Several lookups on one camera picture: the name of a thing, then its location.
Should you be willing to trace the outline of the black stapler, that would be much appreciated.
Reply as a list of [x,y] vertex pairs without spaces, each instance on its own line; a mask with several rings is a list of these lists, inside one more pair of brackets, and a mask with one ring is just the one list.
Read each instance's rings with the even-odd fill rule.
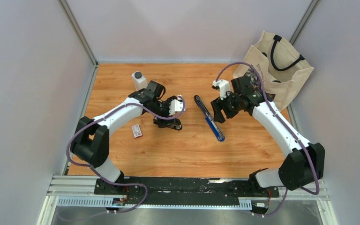
[[159,118],[154,118],[153,123],[156,124],[159,128],[170,128],[177,131],[182,130],[182,124],[179,119],[163,120]]

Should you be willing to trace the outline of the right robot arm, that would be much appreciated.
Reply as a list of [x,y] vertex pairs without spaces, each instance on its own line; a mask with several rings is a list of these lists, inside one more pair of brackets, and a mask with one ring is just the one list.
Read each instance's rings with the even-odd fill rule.
[[305,188],[323,177],[325,149],[301,135],[281,114],[275,103],[263,90],[253,88],[247,76],[215,80],[212,87],[219,97],[211,102],[215,122],[224,123],[239,112],[248,112],[269,132],[285,157],[279,168],[264,168],[249,176],[248,189],[254,196],[261,196],[268,187],[282,186],[288,190]]

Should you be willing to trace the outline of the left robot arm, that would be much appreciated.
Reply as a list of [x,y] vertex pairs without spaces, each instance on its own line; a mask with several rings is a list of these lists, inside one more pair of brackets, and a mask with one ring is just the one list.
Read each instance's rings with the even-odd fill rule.
[[186,110],[182,95],[162,100],[165,86],[156,81],[139,85],[118,106],[94,118],[79,119],[75,134],[66,147],[68,161],[74,165],[90,168],[112,194],[124,190],[124,174],[118,169],[110,154],[110,138],[123,125],[145,113],[153,115],[153,123],[159,128],[182,129],[179,116]]

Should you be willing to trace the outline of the red white staple box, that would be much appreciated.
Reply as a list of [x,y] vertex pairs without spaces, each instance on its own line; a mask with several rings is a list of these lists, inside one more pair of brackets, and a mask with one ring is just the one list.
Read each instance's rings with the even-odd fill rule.
[[134,138],[142,137],[143,134],[142,134],[142,131],[141,131],[141,128],[140,128],[139,124],[135,124],[131,128],[132,128]]

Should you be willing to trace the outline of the blue stapler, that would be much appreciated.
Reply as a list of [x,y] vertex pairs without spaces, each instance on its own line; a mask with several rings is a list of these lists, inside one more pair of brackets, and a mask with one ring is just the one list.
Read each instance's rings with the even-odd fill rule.
[[201,109],[202,113],[204,114],[205,120],[207,121],[207,123],[208,123],[209,127],[211,128],[211,130],[212,130],[214,136],[216,137],[216,139],[219,142],[223,142],[225,140],[225,136],[224,136],[223,132],[220,130],[220,128],[217,126],[215,121],[213,120],[212,115],[208,111],[207,107],[203,103],[200,96],[195,95],[194,96],[194,101],[197,104],[197,106]]

